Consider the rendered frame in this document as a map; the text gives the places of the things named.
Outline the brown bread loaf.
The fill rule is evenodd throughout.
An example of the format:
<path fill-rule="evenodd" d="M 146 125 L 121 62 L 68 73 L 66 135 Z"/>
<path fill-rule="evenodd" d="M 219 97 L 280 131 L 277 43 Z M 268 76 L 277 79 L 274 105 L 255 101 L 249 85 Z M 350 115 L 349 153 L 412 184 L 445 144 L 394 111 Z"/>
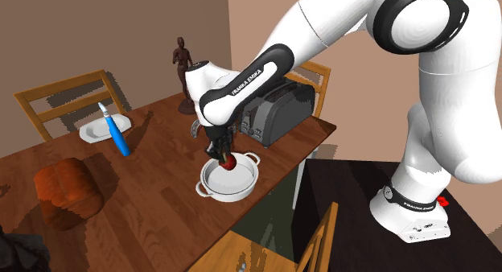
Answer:
<path fill-rule="evenodd" d="M 44 221 L 55 230 L 72 229 L 104 207 L 96 180 L 79 159 L 62 159 L 40 169 L 34 182 Z"/>

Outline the dark grey toaster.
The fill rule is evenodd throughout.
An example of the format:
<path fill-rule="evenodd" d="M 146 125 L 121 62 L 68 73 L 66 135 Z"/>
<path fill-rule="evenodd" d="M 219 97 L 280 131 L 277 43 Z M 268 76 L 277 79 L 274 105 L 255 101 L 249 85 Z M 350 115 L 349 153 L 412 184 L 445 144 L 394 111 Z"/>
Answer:
<path fill-rule="evenodd" d="M 237 129 L 267 148 L 309 118 L 314 104 L 313 86 L 283 77 L 244 107 Z"/>

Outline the red apple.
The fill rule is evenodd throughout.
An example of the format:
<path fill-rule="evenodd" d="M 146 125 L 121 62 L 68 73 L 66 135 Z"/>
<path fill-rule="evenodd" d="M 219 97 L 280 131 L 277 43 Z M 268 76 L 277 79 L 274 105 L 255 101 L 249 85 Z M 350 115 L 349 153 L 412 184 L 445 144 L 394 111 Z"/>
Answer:
<path fill-rule="evenodd" d="M 233 170 L 237 165 L 237 160 L 232 154 L 223 154 L 222 159 L 219 160 L 219 165 L 227 171 Z"/>

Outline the brown human figurine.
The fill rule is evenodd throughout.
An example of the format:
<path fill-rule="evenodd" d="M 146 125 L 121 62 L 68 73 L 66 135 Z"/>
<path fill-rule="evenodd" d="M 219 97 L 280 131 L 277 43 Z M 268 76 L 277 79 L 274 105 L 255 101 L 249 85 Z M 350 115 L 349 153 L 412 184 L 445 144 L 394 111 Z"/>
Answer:
<path fill-rule="evenodd" d="M 179 112 L 186 115 L 195 114 L 194 102 L 187 89 L 185 72 L 193 65 L 190 52 L 185 48 L 183 37 L 177 38 L 178 47 L 173 51 L 172 63 L 177 65 L 177 74 L 182 85 L 185 98 L 179 105 Z"/>

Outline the black crumpled object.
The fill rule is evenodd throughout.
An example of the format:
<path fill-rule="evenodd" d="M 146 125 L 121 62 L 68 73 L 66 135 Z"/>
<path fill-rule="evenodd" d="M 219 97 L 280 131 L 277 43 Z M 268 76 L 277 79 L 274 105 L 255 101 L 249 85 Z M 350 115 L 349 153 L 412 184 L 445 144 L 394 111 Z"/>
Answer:
<path fill-rule="evenodd" d="M 0 225 L 0 272 L 51 272 L 50 260 L 39 234 L 4 233 Z"/>

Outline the white plate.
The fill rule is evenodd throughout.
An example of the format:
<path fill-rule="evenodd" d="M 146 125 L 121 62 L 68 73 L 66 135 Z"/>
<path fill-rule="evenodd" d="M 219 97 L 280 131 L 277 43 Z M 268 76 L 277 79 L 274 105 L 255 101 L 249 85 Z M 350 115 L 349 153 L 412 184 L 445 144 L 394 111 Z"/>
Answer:
<path fill-rule="evenodd" d="M 111 116 L 117 128 L 123 133 L 131 127 L 128 117 L 116 113 Z M 80 138 L 88 143 L 100 142 L 112 138 L 109 126 L 104 117 L 83 125 L 79 130 Z"/>

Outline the wooden dining table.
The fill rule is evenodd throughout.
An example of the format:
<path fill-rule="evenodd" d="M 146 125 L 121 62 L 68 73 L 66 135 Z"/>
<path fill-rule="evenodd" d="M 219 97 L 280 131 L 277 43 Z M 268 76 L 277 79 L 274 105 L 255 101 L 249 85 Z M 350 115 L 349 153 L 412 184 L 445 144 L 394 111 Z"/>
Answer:
<path fill-rule="evenodd" d="M 335 129 L 309 117 L 270 147 L 238 134 L 235 150 L 260 157 L 258 181 L 245 199 L 221 203 L 195 191 L 208 140 L 191 136 L 193 117 L 178 111 L 182 98 L 128 112 L 132 152 L 126 157 L 110 140 L 89 144 L 70 133 L 0 158 L 4 231 L 40 235 L 51 272 L 186 272 Z M 40 168 L 71 157 L 93 173 L 105 205 L 60 232 L 44 222 L 33 179 Z"/>

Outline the blue handled peeler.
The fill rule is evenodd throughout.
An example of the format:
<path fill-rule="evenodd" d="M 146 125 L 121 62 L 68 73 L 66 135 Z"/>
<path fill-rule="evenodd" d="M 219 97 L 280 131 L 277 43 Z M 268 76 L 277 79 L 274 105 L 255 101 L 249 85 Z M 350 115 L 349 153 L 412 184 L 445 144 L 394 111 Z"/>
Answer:
<path fill-rule="evenodd" d="M 113 139 L 116 147 L 118 150 L 121 152 L 123 156 L 129 156 L 130 155 L 130 149 L 121 133 L 119 128 L 117 127 L 117 124 L 113 120 L 113 117 L 109 114 L 109 111 L 107 108 L 101 103 L 98 103 L 98 106 L 103 113 L 103 116 L 107 122 L 107 125 L 109 127 L 109 133 L 111 135 L 111 138 Z"/>

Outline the wooden chair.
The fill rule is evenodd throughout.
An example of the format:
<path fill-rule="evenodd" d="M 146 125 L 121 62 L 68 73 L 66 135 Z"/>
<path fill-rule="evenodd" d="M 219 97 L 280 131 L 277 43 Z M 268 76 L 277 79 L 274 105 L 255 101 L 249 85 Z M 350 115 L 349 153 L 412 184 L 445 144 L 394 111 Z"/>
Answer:
<path fill-rule="evenodd" d="M 230 231 L 187 272 L 327 272 L 338 207 L 330 204 L 298 263 Z"/>
<path fill-rule="evenodd" d="M 36 113 L 30 105 L 32 101 L 68 91 L 70 89 L 75 89 L 82 85 L 91 84 L 96 81 L 101 81 L 106 87 L 106 90 L 78 100 L 70 101 L 69 103 L 43 111 L 42 113 Z M 77 111 L 78 109 L 83 109 L 84 107 L 92 104 L 97 104 L 100 101 L 111 98 L 113 103 L 117 106 L 119 113 L 126 113 L 123 104 L 120 102 L 115 89 L 111 85 L 110 80 L 103 69 L 14 93 L 14 97 L 45 142 L 52 140 L 52 136 L 47 132 L 46 127 L 43 125 L 44 122 L 49 122 L 50 120 Z"/>
<path fill-rule="evenodd" d="M 315 117 L 320 117 L 322 112 L 330 75 L 331 69 L 329 67 L 312 61 L 307 61 L 286 74 L 286 78 L 311 85 L 314 88 L 318 96 L 313 112 Z"/>

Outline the black robot stand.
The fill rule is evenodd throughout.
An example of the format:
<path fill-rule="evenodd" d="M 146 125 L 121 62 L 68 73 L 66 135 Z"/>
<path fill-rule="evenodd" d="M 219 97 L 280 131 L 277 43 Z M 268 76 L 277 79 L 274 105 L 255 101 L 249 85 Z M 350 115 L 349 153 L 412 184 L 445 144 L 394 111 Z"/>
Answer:
<path fill-rule="evenodd" d="M 407 244 L 372 217 L 369 201 L 396 162 L 309 159 L 291 225 L 300 260 L 324 214 L 339 205 L 328 272 L 502 272 L 502 253 L 455 198 L 443 191 L 451 235 Z"/>

